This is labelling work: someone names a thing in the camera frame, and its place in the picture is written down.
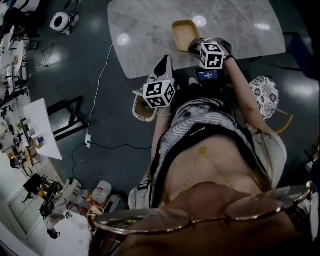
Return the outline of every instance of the tan container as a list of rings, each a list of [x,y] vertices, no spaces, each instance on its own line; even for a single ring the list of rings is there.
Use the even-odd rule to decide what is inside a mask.
[[[152,122],[156,118],[158,109],[143,106],[143,103],[146,103],[143,88],[140,90],[133,90],[132,92],[135,94],[135,100],[132,108],[133,115],[142,122]]]
[[[188,52],[194,39],[200,39],[199,31],[192,20],[178,20],[172,24],[173,38],[182,52]]]

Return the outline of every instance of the eyeglasses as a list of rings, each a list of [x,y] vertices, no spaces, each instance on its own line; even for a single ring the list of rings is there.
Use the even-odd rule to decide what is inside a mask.
[[[177,209],[123,210],[103,215],[90,215],[91,228],[102,229],[120,235],[170,233],[188,226],[222,220],[253,221],[276,215],[311,200],[313,184],[288,186],[269,192],[245,197],[230,204],[223,216],[212,219],[191,220]]]

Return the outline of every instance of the marble table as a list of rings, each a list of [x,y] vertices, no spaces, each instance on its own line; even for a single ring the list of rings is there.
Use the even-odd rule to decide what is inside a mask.
[[[192,20],[200,36],[223,38],[237,59],[286,51],[279,20],[268,0],[113,0],[108,21],[114,49],[129,79],[147,76],[163,55],[175,70],[199,65],[199,58],[180,52],[172,23]]]

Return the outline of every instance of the glasses frame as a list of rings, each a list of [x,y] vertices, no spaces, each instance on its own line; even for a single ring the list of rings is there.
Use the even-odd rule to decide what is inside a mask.
[[[160,229],[159,230],[156,230],[156,229],[154,229],[154,230],[130,230],[130,229],[124,229],[124,228],[117,228],[117,227],[108,226],[108,222],[105,223],[106,222],[105,220],[103,221],[104,223],[99,223],[98,221],[96,221],[96,218],[108,215],[108,213],[105,213],[103,215],[90,214],[88,216],[88,221],[89,221],[89,226],[91,226],[90,228],[92,230],[95,230],[95,228],[98,228],[98,229],[102,229],[102,230],[105,230],[105,231],[109,231],[111,233],[124,235],[124,236],[133,235],[133,234],[159,234],[159,233],[163,234],[163,233],[177,232],[177,231],[180,231],[180,230],[185,229],[187,227],[190,227],[192,225],[195,225],[197,223],[205,223],[205,222],[215,222],[215,221],[238,221],[238,222],[256,221],[256,220],[261,220],[261,219],[265,219],[265,218],[274,216],[274,215],[276,215],[278,213],[281,213],[281,212],[283,212],[285,210],[288,210],[288,209],[290,209],[292,207],[296,207],[297,205],[299,205],[300,203],[302,203],[303,201],[305,201],[307,199],[311,200],[312,193],[313,193],[313,184],[312,184],[312,182],[308,181],[305,184],[305,187],[306,187],[306,192],[304,194],[298,196],[297,198],[295,198],[291,206],[284,205],[284,206],[278,207],[276,210],[273,210],[273,211],[270,211],[270,212],[266,212],[266,213],[252,215],[252,216],[249,216],[249,217],[232,218],[232,217],[229,217],[225,213],[224,216],[221,216],[221,217],[215,217],[215,218],[204,219],[204,220],[190,220],[190,216],[186,212],[184,212],[182,210],[175,210],[175,211],[180,211],[181,214],[184,215],[184,217],[187,218],[187,222],[186,222],[186,224],[177,225],[177,227],[169,228],[167,230],[163,230],[163,229],[161,229],[161,230]],[[291,188],[291,186],[280,188],[280,189],[286,189],[286,188]],[[248,196],[248,197],[242,198],[240,200],[237,200],[237,201],[231,203],[228,207],[232,206],[233,204],[235,204],[235,203],[237,203],[237,202],[239,202],[241,200],[246,200],[248,198],[254,198],[254,197],[258,196],[258,195],[252,195],[252,196]],[[137,213],[138,212],[145,212],[146,209],[133,210],[133,211],[135,211]]]

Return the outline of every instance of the gold necklace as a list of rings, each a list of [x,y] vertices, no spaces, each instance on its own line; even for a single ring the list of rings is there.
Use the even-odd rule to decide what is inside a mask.
[[[208,159],[208,160],[210,161],[210,163],[212,164],[212,161],[211,161],[211,160],[209,159],[209,157],[207,156],[207,148],[206,148],[205,146],[200,148],[199,153],[200,153],[200,156],[199,156],[198,160],[195,162],[195,164],[197,164],[197,163],[199,162],[200,158],[202,158],[202,157]],[[233,188],[232,183],[227,179],[227,177],[224,175],[224,173],[223,173],[222,171],[220,171],[219,168],[217,168],[217,167],[215,167],[215,168],[218,170],[218,172],[221,174],[221,176],[229,183],[229,185],[231,186],[231,188]],[[184,184],[183,184],[183,186],[182,186],[182,188],[181,188],[180,193],[184,190],[185,185],[186,185],[186,183],[187,183],[187,181],[188,181],[188,179],[189,179],[189,177],[190,177],[190,174],[193,172],[194,169],[195,169],[195,166],[193,166],[193,167],[191,168],[191,170],[189,171],[188,176],[186,177],[186,179],[185,179],[185,181],[184,181]]]

